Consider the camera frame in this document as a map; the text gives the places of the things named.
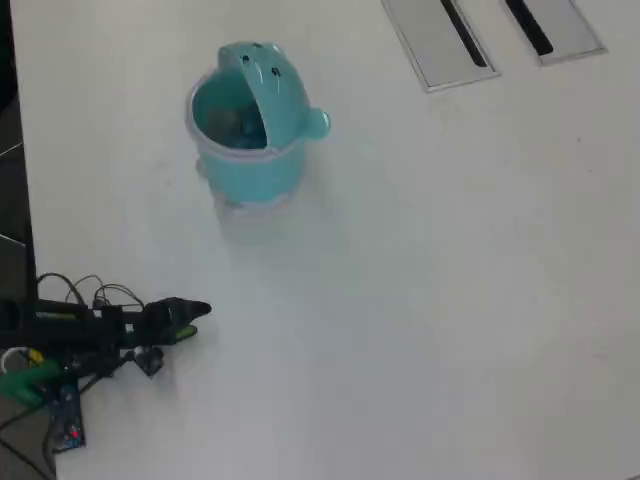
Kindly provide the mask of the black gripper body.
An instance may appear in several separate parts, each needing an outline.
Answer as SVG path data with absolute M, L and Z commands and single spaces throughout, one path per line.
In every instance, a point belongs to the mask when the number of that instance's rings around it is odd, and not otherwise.
M 171 308 L 175 298 L 168 297 L 147 304 L 142 310 L 121 312 L 119 348 L 170 346 L 175 343 L 175 325 Z

